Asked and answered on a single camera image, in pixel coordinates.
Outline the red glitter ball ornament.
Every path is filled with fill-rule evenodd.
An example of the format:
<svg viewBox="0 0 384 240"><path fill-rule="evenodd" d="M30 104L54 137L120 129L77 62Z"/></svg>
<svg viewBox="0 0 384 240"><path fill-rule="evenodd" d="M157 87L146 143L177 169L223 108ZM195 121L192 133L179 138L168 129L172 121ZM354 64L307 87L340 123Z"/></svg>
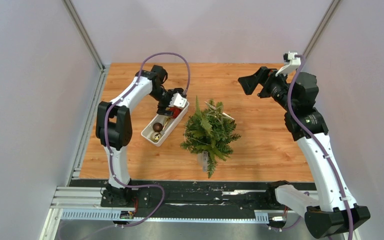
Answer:
<svg viewBox="0 0 384 240"><path fill-rule="evenodd" d="M169 111L171 112L171 116L170 117L172 119L176 119L180 115L180 113L182 112L182 109L178 108L178 107L170 107Z"/></svg>

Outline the silver star ornament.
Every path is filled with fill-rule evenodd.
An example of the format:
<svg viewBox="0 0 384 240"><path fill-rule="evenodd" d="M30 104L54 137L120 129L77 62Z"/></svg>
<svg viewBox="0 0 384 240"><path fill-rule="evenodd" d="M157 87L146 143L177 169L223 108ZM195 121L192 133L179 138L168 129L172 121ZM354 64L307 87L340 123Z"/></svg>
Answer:
<svg viewBox="0 0 384 240"><path fill-rule="evenodd" d="M223 110L221 110L221 107L216 107L216 106L213 106L212 104L208 103L205 101L205 104L207 105L208 108L212 109L213 111L221 114L222 117L226 118L226 119L229 119L231 121L235 121L235 119L233 117L231 117L230 115L228 115L227 113L225 113Z"/></svg>

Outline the small green christmas tree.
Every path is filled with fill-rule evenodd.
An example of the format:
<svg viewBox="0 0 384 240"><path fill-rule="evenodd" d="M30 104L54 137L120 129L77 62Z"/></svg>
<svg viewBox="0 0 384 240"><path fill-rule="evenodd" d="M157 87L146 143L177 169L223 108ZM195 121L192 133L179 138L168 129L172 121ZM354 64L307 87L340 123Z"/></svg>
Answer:
<svg viewBox="0 0 384 240"><path fill-rule="evenodd" d="M223 102L215 102L213 99L207 102L215 107L221 107L224 111ZM180 147L197 156L207 153L205 171L210 179L219 161L225 162L233 154L231 143L242 137L236 133L236 128L236 121L222 117L220 113L207 106L201 108L199 98L196 97L195 111L185 123L183 142L180 143Z"/></svg>

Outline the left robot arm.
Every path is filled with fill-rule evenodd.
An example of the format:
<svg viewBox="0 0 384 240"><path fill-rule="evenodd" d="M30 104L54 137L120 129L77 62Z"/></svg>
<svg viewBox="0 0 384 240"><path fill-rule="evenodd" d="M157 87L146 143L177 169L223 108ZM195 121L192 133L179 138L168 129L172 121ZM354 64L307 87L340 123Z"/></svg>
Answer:
<svg viewBox="0 0 384 240"><path fill-rule="evenodd" d="M127 150L133 136L131 114L143 98L151 96L157 101L156 116L141 133L143 137L155 139L157 147L187 112L187 90L181 87L165 89L167 79L168 72L160 65L153 65L151 70L140 69L121 94L98 104L95 135L105 149L110 174L102 206L127 207L133 201Z"/></svg>

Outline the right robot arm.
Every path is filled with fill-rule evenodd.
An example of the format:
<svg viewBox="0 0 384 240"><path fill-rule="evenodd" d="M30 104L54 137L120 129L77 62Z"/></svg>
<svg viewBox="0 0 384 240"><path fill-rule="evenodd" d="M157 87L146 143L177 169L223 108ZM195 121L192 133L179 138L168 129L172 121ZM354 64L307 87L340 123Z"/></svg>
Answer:
<svg viewBox="0 0 384 240"><path fill-rule="evenodd" d="M352 234L369 220L368 207L357 203L338 169L327 124L315 108L319 93L316 76L300 72L290 84L285 75L263 66L238 82L246 95L261 85L258 97L272 98L285 109L285 126L306 158L317 191L317 198L313 198L287 181L276 181L269 185L266 204L295 211L316 239Z"/></svg>

